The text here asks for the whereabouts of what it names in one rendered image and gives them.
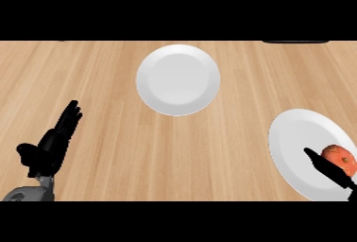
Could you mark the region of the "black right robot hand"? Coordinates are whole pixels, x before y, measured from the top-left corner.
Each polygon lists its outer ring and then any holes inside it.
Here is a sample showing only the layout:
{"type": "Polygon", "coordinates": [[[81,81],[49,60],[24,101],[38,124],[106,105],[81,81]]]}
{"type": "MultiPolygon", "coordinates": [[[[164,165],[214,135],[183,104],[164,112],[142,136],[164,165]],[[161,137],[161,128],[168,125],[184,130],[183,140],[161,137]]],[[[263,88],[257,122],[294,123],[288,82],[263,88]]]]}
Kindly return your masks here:
{"type": "Polygon", "coordinates": [[[335,184],[338,184],[342,189],[351,189],[347,200],[350,202],[357,202],[357,184],[344,173],[344,170],[333,163],[330,163],[310,148],[305,147],[304,152],[313,162],[316,170],[325,175],[325,177],[335,184]]]}

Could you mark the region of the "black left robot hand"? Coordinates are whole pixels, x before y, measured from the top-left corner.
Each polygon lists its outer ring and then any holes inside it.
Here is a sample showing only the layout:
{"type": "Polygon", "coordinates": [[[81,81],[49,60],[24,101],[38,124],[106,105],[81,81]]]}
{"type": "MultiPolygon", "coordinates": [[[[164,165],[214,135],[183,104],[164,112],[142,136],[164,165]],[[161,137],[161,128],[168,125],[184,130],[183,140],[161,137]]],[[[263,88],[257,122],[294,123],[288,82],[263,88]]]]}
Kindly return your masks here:
{"type": "Polygon", "coordinates": [[[56,126],[50,129],[37,145],[22,143],[16,146],[21,163],[30,167],[28,177],[53,177],[59,172],[69,140],[83,117],[78,101],[71,100],[56,126]]]}

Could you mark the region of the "white round plate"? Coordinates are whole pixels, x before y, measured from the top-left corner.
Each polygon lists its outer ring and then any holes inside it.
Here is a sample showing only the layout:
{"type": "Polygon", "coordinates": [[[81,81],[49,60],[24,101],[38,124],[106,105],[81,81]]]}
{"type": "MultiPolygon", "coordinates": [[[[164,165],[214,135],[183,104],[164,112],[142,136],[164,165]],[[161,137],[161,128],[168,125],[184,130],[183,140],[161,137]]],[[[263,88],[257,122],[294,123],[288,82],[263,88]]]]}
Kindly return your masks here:
{"type": "Polygon", "coordinates": [[[137,92],[158,113],[184,116],[202,111],[217,97],[220,71],[208,53],[187,44],[158,48],[137,71],[137,92]]]}
{"type": "Polygon", "coordinates": [[[347,201],[351,189],[342,189],[316,170],[304,148],[316,153],[341,146],[357,159],[357,146],[338,124],[305,109],[283,111],[271,121],[269,152],[279,173],[294,190],[310,200],[347,201]]]}

